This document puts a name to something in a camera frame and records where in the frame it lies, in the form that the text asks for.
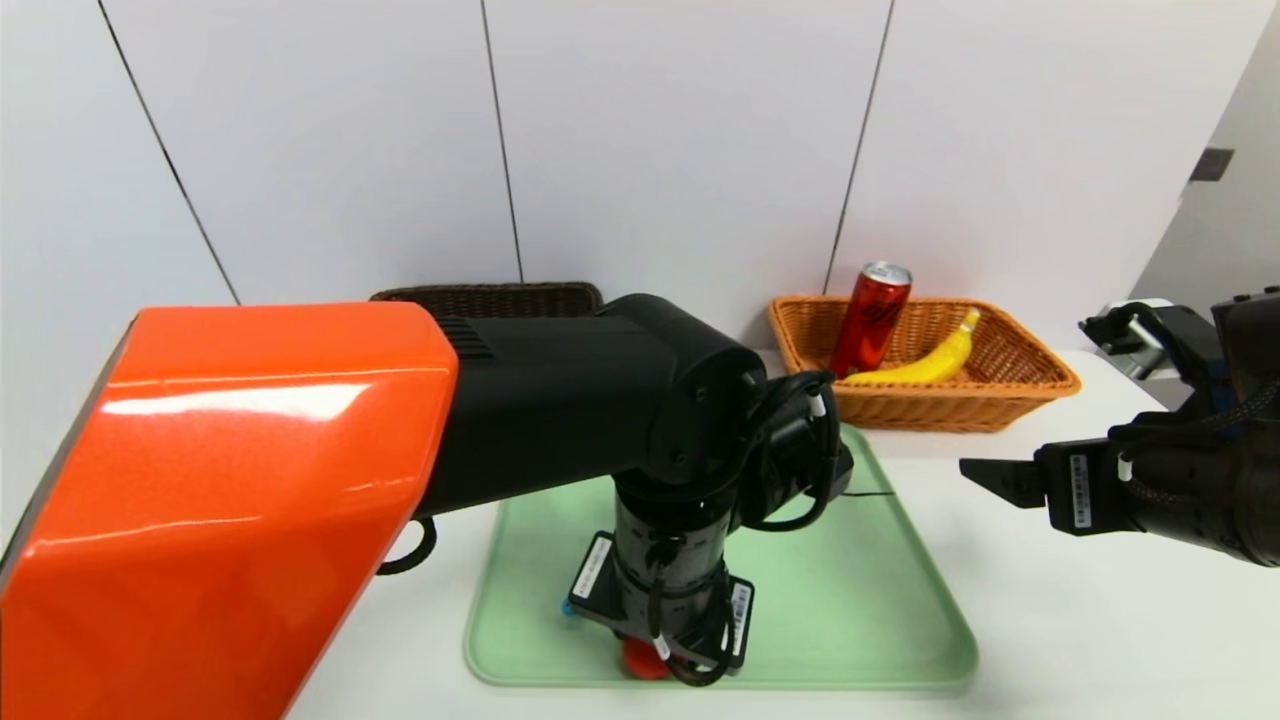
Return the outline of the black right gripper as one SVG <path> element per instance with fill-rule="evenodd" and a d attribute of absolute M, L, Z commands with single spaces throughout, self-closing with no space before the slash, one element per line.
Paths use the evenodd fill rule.
<path fill-rule="evenodd" d="M 1046 445 L 1034 460 L 963 457 L 959 471 L 1015 507 L 1047 503 L 1051 525 L 1071 536 L 1146 533 L 1236 553 L 1234 461 L 1220 441 L 1115 436 Z"/>

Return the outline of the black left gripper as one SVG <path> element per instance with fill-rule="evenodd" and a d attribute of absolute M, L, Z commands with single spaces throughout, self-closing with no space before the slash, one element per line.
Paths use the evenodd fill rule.
<path fill-rule="evenodd" d="M 735 675 L 750 634 L 754 585 L 730 573 L 732 500 L 614 498 L 614 528 L 580 562 L 567 606 L 654 650 L 678 676 Z"/>

